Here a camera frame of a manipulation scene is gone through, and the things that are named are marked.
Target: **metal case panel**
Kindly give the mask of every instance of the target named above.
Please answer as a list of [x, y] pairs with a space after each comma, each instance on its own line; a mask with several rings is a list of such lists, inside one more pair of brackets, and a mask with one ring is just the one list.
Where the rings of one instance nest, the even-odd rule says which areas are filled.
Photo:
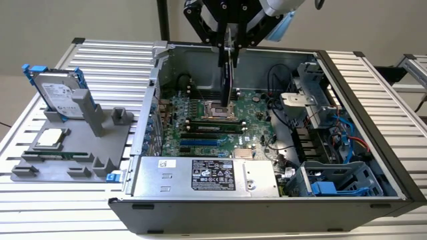
[[342, 232], [406, 205], [391, 202], [387, 203], [390, 208], [373, 208], [379, 204], [377, 201], [298, 202], [130, 202], [111, 199], [108, 205], [136, 234]]

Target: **blue latch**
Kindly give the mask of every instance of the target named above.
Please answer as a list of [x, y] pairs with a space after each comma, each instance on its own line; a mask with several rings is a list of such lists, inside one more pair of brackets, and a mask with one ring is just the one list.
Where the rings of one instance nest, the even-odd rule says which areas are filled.
[[106, 183], [120, 183], [120, 174], [108, 173]]
[[317, 181], [311, 184], [313, 194], [318, 197], [363, 197], [370, 196], [370, 188], [361, 187], [358, 190], [338, 191], [331, 181]]
[[32, 66], [30, 71], [36, 72], [36, 73], [44, 73], [48, 70], [47, 66]]

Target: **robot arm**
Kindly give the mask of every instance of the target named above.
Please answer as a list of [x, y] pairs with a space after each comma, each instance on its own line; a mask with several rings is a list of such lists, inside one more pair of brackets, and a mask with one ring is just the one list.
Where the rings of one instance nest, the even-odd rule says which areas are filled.
[[[234, 68], [241, 50], [255, 47], [271, 33], [285, 15], [298, 9], [306, 0], [186, 0], [184, 15], [202, 42], [218, 49], [218, 67], [222, 68], [223, 107], [230, 103]], [[315, 0], [321, 9], [325, 0]], [[216, 26], [202, 17], [206, 7]]]

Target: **metal slat surface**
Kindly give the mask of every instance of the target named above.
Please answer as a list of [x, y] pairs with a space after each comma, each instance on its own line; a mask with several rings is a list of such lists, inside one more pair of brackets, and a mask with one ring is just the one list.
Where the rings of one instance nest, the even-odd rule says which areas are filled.
[[[150, 42], [123, 42], [123, 41], [102, 41], [87, 40], [80, 48], [71, 51], [71, 58], [83, 61], [130, 61], [143, 62], [151, 58], [154, 44]], [[337, 57], [337, 61], [342, 61], [343, 65], [361, 65], [354, 61], [359, 61], [353, 52], [334, 52], [330, 56]], [[92, 69], [84, 72], [86, 80], [94, 93], [98, 94], [99, 101], [112, 107], [115, 104], [123, 104], [139, 117], [139, 107], [144, 97], [144, 86], [147, 86], [150, 72], [132, 72], [123, 67], [118, 67], [116, 71], [106, 67]], [[353, 82], [353, 84], [367, 84], [367, 82]], [[386, 91], [357, 91], [358, 97], [386, 96]], [[10, 179], [11, 169], [15, 164], [14, 159], [32, 142], [38, 130], [46, 120], [43, 109], [46, 105], [38, 102], [31, 105], [28, 112], [23, 114], [23, 121], [18, 122], [16, 132], [10, 134], [10, 140], [2, 142], [7, 145], [6, 150], [0, 154], [0, 170], [6, 175], [0, 175], [0, 239], [22, 240], [22, 239], [158, 239], [160, 236], [135, 235], [131, 233], [124, 224], [118, 220], [116, 215], [110, 210], [107, 199], [118, 195], [122, 189], [120, 184], [106, 183], [34, 183], [34, 182], [12, 182]], [[407, 121], [406, 113], [399, 108], [393, 107], [366, 107], [371, 116], [378, 121], [397, 121], [403, 118]], [[401, 134], [422, 134], [418, 131], [399, 131]], [[419, 150], [426, 143], [421, 137], [395, 137], [387, 136], [386, 140], [390, 145], [407, 149], [406, 147]], [[134, 135], [127, 138], [127, 146], [132, 144]], [[427, 195], [427, 161], [403, 160], [406, 169], [411, 173], [415, 183], [421, 187], [425, 195]], [[130, 161], [123, 160], [120, 168], [128, 167]], [[411, 211], [410, 213], [393, 218], [382, 217], [365, 226], [358, 227], [351, 232], [311, 232], [311, 233], [271, 233], [271, 234], [186, 234], [186, 235], [162, 235], [163, 239], [176, 240], [224, 240], [224, 239], [346, 239], [346, 240], [406, 240], [427, 238], [427, 207]]]
[[414, 164], [407, 161], [427, 161], [426, 132], [423, 132], [414, 118], [402, 109], [402, 104], [390, 92], [393, 90], [387, 90], [382, 85], [383, 82], [379, 79], [379, 75], [375, 75], [377, 70], [371, 69], [365, 60], [357, 56], [357, 59], [346, 60], [345, 65], [343, 59], [335, 54], [333, 52], [330, 55], [333, 62], [337, 64], [338, 70], [367, 114], [386, 137], [394, 153], [410, 171]]
[[[154, 67], [152, 48], [152, 43], [87, 40], [83, 44], [70, 47], [70, 55], [63, 57], [63, 62], [56, 66], [68, 70], [83, 66], [80, 69], [84, 71], [95, 102], [107, 110], [114, 107], [124, 107], [127, 111], [138, 113], [130, 132], [135, 131], [150, 82], [150, 72]], [[46, 107], [44, 102], [39, 99], [11, 143], [2, 151], [0, 173], [11, 173], [11, 168], [19, 163], [18, 158], [28, 149], [46, 122], [47, 118], [43, 114]], [[134, 135], [131, 134], [126, 142], [128, 146], [132, 140]], [[126, 147], [123, 160], [130, 158], [130, 151], [130, 147]]]

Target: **metal frame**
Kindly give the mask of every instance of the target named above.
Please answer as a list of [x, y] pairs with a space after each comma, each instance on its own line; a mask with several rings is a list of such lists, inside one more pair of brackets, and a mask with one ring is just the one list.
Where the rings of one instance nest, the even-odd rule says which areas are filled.
[[395, 66], [405, 68], [427, 89], [427, 55], [405, 54]]
[[[106, 44], [130, 44], [136, 42], [103, 41]], [[67, 50], [56, 68], [62, 68], [67, 58], [72, 57], [74, 45]], [[138, 51], [123, 48], [123, 51]], [[127, 53], [128, 57], [151, 58], [148, 53]], [[144, 78], [143, 73], [138, 73], [139, 78]], [[118, 82], [124, 80], [106, 78], [103, 83], [111, 88]], [[87, 238], [114, 238], [140, 240], [152, 238], [150, 236], [135, 235], [127, 230], [107, 205], [107, 199], [118, 195], [122, 190], [122, 184], [104, 183], [26, 183], [12, 182], [11, 173], [4, 169], [6, 156], [11, 151], [6, 151], [10, 144], [32, 142], [32, 134], [22, 135], [22, 130], [28, 128], [31, 118], [38, 115], [39, 95], [34, 97], [18, 118], [10, 132], [0, 142], [0, 234], [3, 240], [10, 239], [87, 239]], [[127, 169], [127, 161], [123, 161], [123, 169]], [[427, 161], [403, 161], [411, 178], [414, 179], [421, 191], [427, 195]], [[170, 235], [172, 239], [186, 240], [224, 240], [224, 239], [346, 239], [358, 240], [389, 240], [389, 239], [426, 239], [427, 237], [427, 206], [409, 212], [399, 217], [382, 217], [358, 227], [351, 232], [314, 232], [314, 233], [251, 233], [251, 234], [188, 234]]]

